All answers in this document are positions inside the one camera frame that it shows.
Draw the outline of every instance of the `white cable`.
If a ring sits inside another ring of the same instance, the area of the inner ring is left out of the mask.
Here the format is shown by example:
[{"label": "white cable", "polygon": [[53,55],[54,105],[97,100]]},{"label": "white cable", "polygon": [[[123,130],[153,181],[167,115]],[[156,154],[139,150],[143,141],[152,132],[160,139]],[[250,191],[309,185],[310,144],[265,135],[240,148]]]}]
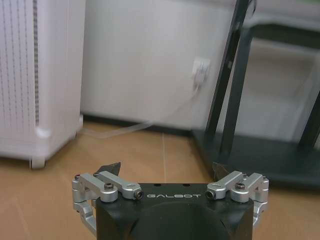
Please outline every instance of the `white cable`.
[{"label": "white cable", "polygon": [[[178,112],[181,108],[183,108],[189,102],[192,102],[192,100],[198,95],[199,92],[200,92],[200,88],[197,88],[194,91],[194,94],[191,96],[191,98],[189,98],[187,101],[185,101],[179,107],[177,107],[172,113],[160,118],[159,120],[165,120],[165,119],[169,118],[170,116],[172,116],[173,114],[175,114],[176,112]],[[143,122],[140,124],[136,124],[136,125],[132,125],[132,126],[128,126],[128,127],[122,127],[119,129],[105,131],[105,132],[98,132],[98,131],[94,131],[91,129],[82,128],[79,133],[84,134],[84,135],[88,135],[91,137],[95,137],[98,139],[107,139],[107,138],[111,138],[114,136],[128,134],[128,133],[132,133],[135,131],[143,130],[143,129],[146,129],[146,128],[152,126],[153,124],[154,124],[154,121],[146,121],[146,122]]]}]

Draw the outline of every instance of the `black frame leg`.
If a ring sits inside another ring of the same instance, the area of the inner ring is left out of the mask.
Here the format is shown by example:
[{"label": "black frame leg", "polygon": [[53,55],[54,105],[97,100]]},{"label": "black frame leg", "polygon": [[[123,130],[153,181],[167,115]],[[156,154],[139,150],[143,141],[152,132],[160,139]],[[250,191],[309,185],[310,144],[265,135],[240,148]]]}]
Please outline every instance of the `black frame leg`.
[{"label": "black frame leg", "polygon": [[320,133],[320,92],[315,100],[308,122],[305,125],[299,145],[304,147],[315,146]]},{"label": "black frame leg", "polygon": [[237,0],[235,4],[229,34],[223,53],[223,59],[220,66],[220,72],[216,82],[211,109],[206,125],[206,131],[211,136],[214,136],[217,130],[222,105],[224,103],[232,66],[237,52],[240,31],[246,17],[249,3],[249,0]]},{"label": "black frame leg", "polygon": [[230,97],[223,127],[220,146],[220,152],[223,154],[230,153],[232,149],[252,39],[253,31],[250,28],[243,28],[241,31]]}]

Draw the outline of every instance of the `black baseboard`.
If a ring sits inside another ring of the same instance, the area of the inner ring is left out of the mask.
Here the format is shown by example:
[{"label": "black baseboard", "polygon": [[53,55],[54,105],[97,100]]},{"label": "black baseboard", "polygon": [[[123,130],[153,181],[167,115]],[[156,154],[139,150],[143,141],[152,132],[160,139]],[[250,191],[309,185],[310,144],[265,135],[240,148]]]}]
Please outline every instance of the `black baseboard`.
[{"label": "black baseboard", "polygon": [[[130,127],[132,125],[142,124],[142,122],[137,121],[128,121],[113,117],[104,117],[104,116],[95,116],[90,114],[83,114],[83,120],[94,122],[94,123],[102,123],[102,124],[110,124],[116,125],[121,127]],[[161,125],[152,125],[144,129],[146,131],[157,132],[157,133],[165,133],[170,135],[176,136],[183,136],[183,137],[191,137],[191,131],[187,129],[181,129],[176,127],[168,127],[168,126],[161,126]]]}]

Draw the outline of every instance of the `black screw head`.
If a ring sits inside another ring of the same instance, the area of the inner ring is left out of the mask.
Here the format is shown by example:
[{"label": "black screw head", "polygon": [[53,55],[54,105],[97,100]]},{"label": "black screw head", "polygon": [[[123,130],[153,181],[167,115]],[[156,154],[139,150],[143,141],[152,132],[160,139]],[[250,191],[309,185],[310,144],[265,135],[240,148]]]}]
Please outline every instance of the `black screw head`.
[{"label": "black screw head", "polygon": [[134,193],[134,197],[135,197],[135,199],[140,200],[144,197],[144,192],[143,191],[136,191]]},{"label": "black screw head", "polygon": [[216,198],[216,193],[212,191],[206,191],[205,196],[209,200],[214,200]]},{"label": "black screw head", "polygon": [[242,183],[242,182],[237,182],[235,185],[234,185],[235,189],[237,190],[244,190],[246,188],[246,186]]},{"label": "black screw head", "polygon": [[105,183],[104,190],[114,189],[114,185],[112,183]]}]

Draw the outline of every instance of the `white wall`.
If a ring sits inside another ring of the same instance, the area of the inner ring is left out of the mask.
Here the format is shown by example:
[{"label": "white wall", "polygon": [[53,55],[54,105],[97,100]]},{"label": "white wall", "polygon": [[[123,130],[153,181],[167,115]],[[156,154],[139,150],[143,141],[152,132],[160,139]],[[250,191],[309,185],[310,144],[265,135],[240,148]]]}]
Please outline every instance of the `white wall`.
[{"label": "white wall", "polygon": [[[90,0],[85,17],[81,110],[145,121],[191,97],[195,57],[219,66],[232,13],[206,2]],[[189,128],[190,106],[164,122]]]},{"label": "white wall", "polygon": [[[196,0],[87,1],[81,110],[187,129],[204,127],[232,17],[232,8],[225,5]],[[314,100],[312,90],[320,88],[311,75],[314,57],[261,42],[253,44],[251,53],[236,131],[297,140]],[[205,88],[193,104],[162,119],[192,96],[195,57],[211,59]]]}]

